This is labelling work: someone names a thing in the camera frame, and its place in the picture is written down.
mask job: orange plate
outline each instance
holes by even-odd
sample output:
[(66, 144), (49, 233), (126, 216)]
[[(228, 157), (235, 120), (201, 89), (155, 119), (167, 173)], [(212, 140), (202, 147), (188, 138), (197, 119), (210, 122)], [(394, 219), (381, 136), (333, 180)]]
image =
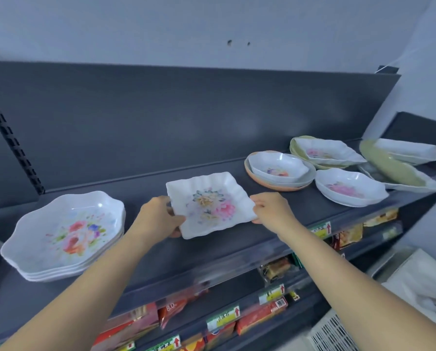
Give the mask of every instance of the orange plate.
[[(279, 153), (279, 152), (277, 152), (275, 150), (266, 150), (266, 152), (267, 153)], [(267, 183), (266, 181), (264, 181), (260, 177), (258, 177), (256, 174), (254, 174), (250, 170), (250, 167), (248, 165), (246, 165), (246, 160), (244, 160), (244, 167), (245, 167), (245, 171), (247, 172), (247, 174), (250, 176), (251, 179), (253, 179), (259, 185), (262, 185), (263, 187), (272, 189), (274, 191), (280, 191), (280, 192), (299, 191), (300, 189), (306, 188), (307, 186), (309, 186), (312, 183), (312, 181), (311, 181), (310, 183), (308, 183), (307, 185), (305, 185), (303, 187), (282, 187), (282, 186), (275, 186), (275, 185), (272, 185), (270, 183)]]

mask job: white wall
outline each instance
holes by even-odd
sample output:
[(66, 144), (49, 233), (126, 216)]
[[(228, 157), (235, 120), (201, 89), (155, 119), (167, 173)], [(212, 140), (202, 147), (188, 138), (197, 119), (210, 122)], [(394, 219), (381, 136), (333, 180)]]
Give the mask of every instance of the white wall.
[(0, 59), (373, 72), (429, 1), (0, 0)]
[[(436, 0), (418, 23), (394, 66), (401, 79), (369, 125), (364, 137), (379, 137), (397, 111), (436, 120)], [(400, 240), (421, 247), (436, 259), (436, 205)]]

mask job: price tag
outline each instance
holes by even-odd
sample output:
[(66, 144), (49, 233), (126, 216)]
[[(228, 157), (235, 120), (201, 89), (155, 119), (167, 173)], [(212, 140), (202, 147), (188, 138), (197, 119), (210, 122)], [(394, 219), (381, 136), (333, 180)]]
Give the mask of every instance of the price tag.
[(325, 222), (310, 228), (310, 231), (313, 232), (320, 239), (325, 239), (332, 233), (332, 225), (330, 224), (330, 222)]
[(268, 303), (269, 301), (274, 300), (275, 298), (281, 297), (284, 295), (284, 284), (281, 283), (279, 286), (269, 289), (265, 293), (259, 295), (260, 305)]
[(116, 351), (131, 351), (135, 349), (135, 342), (129, 342), (127, 345), (123, 345), (121, 348), (118, 348)]
[(180, 336), (176, 335), (146, 351), (173, 351), (178, 348), (180, 348)]
[(295, 291), (291, 291), (290, 296), (293, 299), (293, 301), (298, 301), (301, 299), (301, 297)]
[(398, 231), (396, 228), (391, 228), (382, 234), (382, 236), (384, 237), (384, 241), (393, 239), (397, 235), (398, 235)]
[(207, 326), (209, 331), (214, 331), (222, 326), (232, 322), (233, 320), (241, 316), (239, 306), (235, 306), (226, 310), (223, 313), (215, 315), (213, 318), (207, 320)]

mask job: green plate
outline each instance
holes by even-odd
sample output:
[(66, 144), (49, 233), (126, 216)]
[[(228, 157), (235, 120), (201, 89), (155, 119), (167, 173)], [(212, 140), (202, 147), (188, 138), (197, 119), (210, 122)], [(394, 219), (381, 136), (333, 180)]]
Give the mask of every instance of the green plate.
[(413, 166), (392, 158), (388, 152), (376, 147), (375, 143), (375, 140), (363, 140), (359, 144), (359, 151), (377, 170), (396, 183), (417, 187), (426, 185), (416, 175)]
[[(310, 135), (301, 135), (301, 136), (297, 136), (296, 138), (301, 138), (301, 139), (317, 139), (317, 138), (315, 138), (313, 136), (310, 136)], [(293, 154), (293, 155), (295, 155), (295, 156), (297, 156), (297, 157), (299, 157), (299, 158), (301, 158), (303, 160), (306, 160), (306, 161), (310, 162), (312, 165), (314, 165), (319, 170), (328, 170), (328, 169), (330, 169), (332, 167), (337, 167), (337, 168), (347, 168), (348, 167), (348, 166), (342, 166), (342, 165), (319, 165), (319, 164), (316, 164), (316, 163), (312, 162), (310, 160), (310, 158), (307, 156), (306, 152), (303, 149), (301, 149), (301, 147), (299, 145), (297, 145), (297, 142), (294, 140), (296, 138), (292, 138), (291, 142), (290, 142), (290, 152), (291, 152), (291, 154)]]

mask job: person's right hand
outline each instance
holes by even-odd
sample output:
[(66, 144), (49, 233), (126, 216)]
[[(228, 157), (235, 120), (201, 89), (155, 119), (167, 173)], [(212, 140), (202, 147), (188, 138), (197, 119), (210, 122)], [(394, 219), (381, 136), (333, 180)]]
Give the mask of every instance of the person's right hand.
[(276, 233), (281, 240), (301, 225), (291, 211), (288, 201), (278, 192), (264, 192), (251, 195), (250, 199), (255, 202), (253, 211), (258, 219), (252, 221), (263, 224), (265, 228)]

